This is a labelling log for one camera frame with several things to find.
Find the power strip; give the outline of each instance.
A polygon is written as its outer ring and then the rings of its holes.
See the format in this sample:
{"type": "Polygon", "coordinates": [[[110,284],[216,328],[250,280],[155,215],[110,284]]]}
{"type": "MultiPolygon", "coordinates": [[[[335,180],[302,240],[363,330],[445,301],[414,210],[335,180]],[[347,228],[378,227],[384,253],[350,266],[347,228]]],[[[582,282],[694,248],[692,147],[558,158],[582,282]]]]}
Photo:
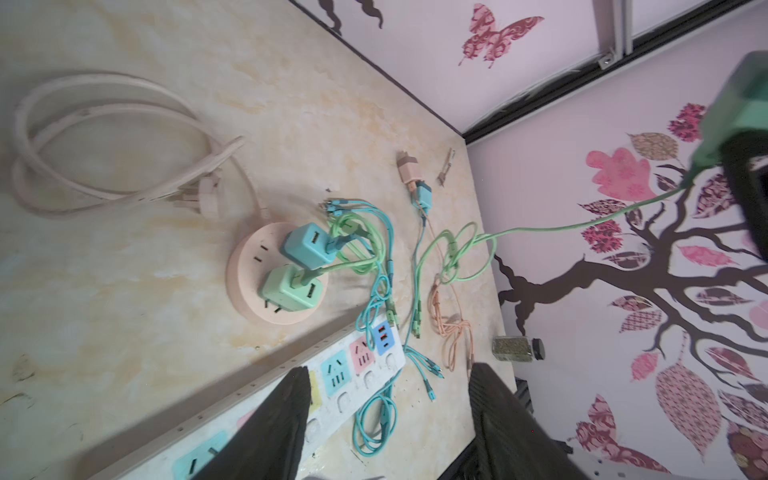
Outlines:
{"type": "Polygon", "coordinates": [[[230,441],[253,411],[295,366],[310,371],[312,403],[302,460],[406,364],[397,329],[384,315],[374,327],[375,348],[347,326],[258,380],[221,399],[175,429],[123,457],[91,480],[187,480],[230,441]]]}

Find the white switch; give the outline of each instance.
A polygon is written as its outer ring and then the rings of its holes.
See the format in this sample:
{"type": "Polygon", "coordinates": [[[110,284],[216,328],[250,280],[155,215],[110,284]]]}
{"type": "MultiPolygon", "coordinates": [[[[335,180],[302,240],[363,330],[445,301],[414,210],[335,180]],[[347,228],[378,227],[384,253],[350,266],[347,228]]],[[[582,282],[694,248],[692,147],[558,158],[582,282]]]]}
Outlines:
{"type": "Polygon", "coordinates": [[[349,396],[349,393],[344,392],[339,396],[339,411],[341,413],[344,413],[345,410],[349,408],[349,403],[352,401],[352,397],[349,396]]]}
{"type": "Polygon", "coordinates": [[[363,382],[366,383],[366,388],[369,389],[373,385],[373,372],[368,372],[365,374],[362,378],[363,382]]]}
{"type": "Polygon", "coordinates": [[[318,433],[320,433],[320,420],[311,419],[306,424],[306,430],[304,430],[304,438],[306,439],[306,442],[314,442],[318,433]]]}

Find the table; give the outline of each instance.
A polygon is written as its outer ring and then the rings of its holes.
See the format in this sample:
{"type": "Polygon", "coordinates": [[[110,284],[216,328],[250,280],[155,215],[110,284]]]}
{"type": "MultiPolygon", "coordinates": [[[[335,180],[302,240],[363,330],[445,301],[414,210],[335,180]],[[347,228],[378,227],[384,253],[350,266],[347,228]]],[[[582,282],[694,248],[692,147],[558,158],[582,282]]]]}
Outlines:
{"type": "MultiPolygon", "coordinates": [[[[419,219],[397,152],[419,159],[434,191],[435,228],[480,220],[461,137],[289,2],[30,0],[9,2],[3,15],[6,140],[13,104],[44,79],[116,71],[157,81],[196,105],[221,137],[249,139],[239,156],[273,220],[321,223],[316,205],[327,197],[364,198],[387,212],[401,319],[419,219]],[[440,187],[449,148],[458,153],[440,187]]],[[[41,111],[116,94],[73,89],[41,111]]],[[[2,153],[7,169],[9,141],[2,153]]],[[[204,153],[196,131],[137,115],[84,122],[44,151],[72,177],[115,190],[147,186],[204,153]]],[[[332,274],[323,304],[296,325],[253,323],[235,311],[224,267],[260,221],[231,162],[222,175],[227,215],[219,223],[164,201],[46,220],[24,212],[2,180],[0,477],[87,478],[355,319],[372,278],[351,272],[332,274]]],[[[39,183],[54,204],[77,200],[39,183]]],[[[462,266],[477,269],[487,255],[479,247],[462,266]]],[[[437,265],[432,258],[425,268],[424,294],[437,265]]],[[[474,325],[476,360],[514,388],[511,364],[490,353],[491,338],[503,334],[490,271],[457,290],[474,325]]],[[[455,312],[449,298],[444,292],[447,314],[455,312]]],[[[427,319],[422,329],[413,346],[445,365],[443,339],[427,319]]],[[[399,424],[381,455],[353,451],[350,420],[299,478],[436,478],[474,436],[463,356],[462,347],[457,371],[432,382],[436,402],[406,367],[396,385],[399,424]]]]}

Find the wallpaper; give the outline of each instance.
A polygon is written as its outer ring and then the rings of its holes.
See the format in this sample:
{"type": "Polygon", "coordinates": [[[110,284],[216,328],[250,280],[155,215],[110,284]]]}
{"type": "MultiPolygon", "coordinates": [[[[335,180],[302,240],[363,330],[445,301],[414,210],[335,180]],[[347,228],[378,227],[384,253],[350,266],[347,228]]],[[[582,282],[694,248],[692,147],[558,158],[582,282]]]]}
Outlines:
{"type": "MultiPolygon", "coordinates": [[[[676,189],[708,105],[768,48],[766,22],[762,4],[471,146],[485,229],[676,189]]],[[[593,227],[503,238],[498,298],[508,334],[544,342],[547,359],[515,368],[551,437],[658,472],[768,479],[768,263],[721,169],[593,227]]]]}
{"type": "MultiPolygon", "coordinates": [[[[613,28],[610,11],[605,14],[610,0],[290,1],[458,131],[606,51],[599,43],[613,28]]],[[[634,33],[702,1],[634,2],[634,33]]]]}

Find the round power strip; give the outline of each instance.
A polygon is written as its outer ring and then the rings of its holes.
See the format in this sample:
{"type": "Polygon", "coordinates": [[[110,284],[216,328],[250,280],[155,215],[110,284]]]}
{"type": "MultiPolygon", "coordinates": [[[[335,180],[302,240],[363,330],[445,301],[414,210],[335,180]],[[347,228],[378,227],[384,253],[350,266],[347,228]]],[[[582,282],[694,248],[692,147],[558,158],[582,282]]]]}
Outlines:
{"type": "MultiPolygon", "coordinates": [[[[262,319],[270,323],[290,325],[297,323],[317,310],[317,307],[289,312],[259,296],[259,290],[266,281],[266,275],[290,261],[280,253],[288,233],[296,225],[287,222],[270,223],[245,237],[230,256],[227,264],[227,293],[238,312],[249,320],[262,319]]],[[[318,280],[323,284],[318,306],[323,302],[328,288],[328,276],[318,280]]]]}

